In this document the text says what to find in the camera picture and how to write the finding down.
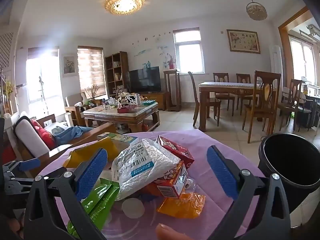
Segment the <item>person's right hand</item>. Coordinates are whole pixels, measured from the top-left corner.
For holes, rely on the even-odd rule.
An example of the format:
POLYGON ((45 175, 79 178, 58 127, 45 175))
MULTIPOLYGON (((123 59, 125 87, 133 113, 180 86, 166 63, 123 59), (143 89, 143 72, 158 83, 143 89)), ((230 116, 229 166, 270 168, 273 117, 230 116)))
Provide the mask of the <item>person's right hand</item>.
POLYGON ((158 224, 156 227, 156 236, 158 240, 192 240, 189 236, 177 232, 171 227, 158 224))

